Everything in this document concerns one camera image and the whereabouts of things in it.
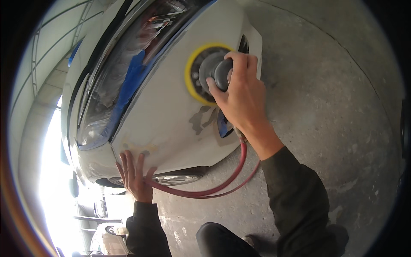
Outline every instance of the headlight lens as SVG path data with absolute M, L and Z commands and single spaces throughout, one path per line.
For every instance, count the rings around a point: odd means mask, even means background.
M 80 109 L 77 131 L 81 150 L 98 147 L 112 136 L 146 67 L 203 2 L 158 0 L 127 28 L 98 71 L 92 90 L 84 92 L 81 106 L 86 106 Z

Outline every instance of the person's right hand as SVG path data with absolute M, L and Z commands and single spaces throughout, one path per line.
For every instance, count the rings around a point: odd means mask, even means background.
M 266 87 L 257 79 L 258 59 L 238 52 L 229 52 L 224 58 L 233 59 L 229 88 L 222 92 L 214 79 L 207 78 L 210 93 L 227 120 L 245 135 L 260 160 L 265 160 L 284 145 L 266 118 Z
M 258 59 L 239 52 L 229 52 L 224 58 L 233 59 L 228 90 L 222 92 L 212 78 L 207 78 L 207 84 L 227 120 L 247 136 L 254 127 L 268 124 L 265 114 L 266 87 L 257 79 Z

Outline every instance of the yellow sanding pad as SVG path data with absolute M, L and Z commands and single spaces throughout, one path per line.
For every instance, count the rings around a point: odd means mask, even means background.
M 225 48 L 229 51 L 234 51 L 234 49 L 232 49 L 231 47 L 222 44 L 222 43 L 210 43 L 210 44 L 205 44 L 199 48 L 197 48 L 192 54 L 191 56 L 188 58 L 187 64 L 185 66 L 185 70 L 184 70 L 184 81 L 185 81 L 185 85 L 187 87 L 188 92 L 190 93 L 190 95 L 197 101 L 199 101 L 200 103 L 204 104 L 204 105 L 208 105 L 208 106 L 216 106 L 217 104 L 215 102 L 210 102 L 207 99 L 205 99 L 204 97 L 202 97 L 199 93 L 197 93 L 197 91 L 194 88 L 194 84 L 193 84 L 193 80 L 191 78 L 191 69 L 193 66 L 194 61 L 196 60 L 196 58 L 205 50 L 209 49 L 209 48 L 213 48 L 213 47 L 220 47 L 220 48 Z

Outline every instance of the shoe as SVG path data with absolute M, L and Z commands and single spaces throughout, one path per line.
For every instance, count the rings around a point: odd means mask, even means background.
M 253 247 L 258 252 L 260 249 L 260 241 L 253 235 L 246 235 L 242 238 L 249 246 Z

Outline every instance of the side mirror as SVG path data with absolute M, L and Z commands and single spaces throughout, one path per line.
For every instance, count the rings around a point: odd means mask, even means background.
M 73 171 L 73 178 L 69 179 L 69 189 L 72 197 L 76 198 L 79 196 L 79 183 L 77 182 L 77 175 Z

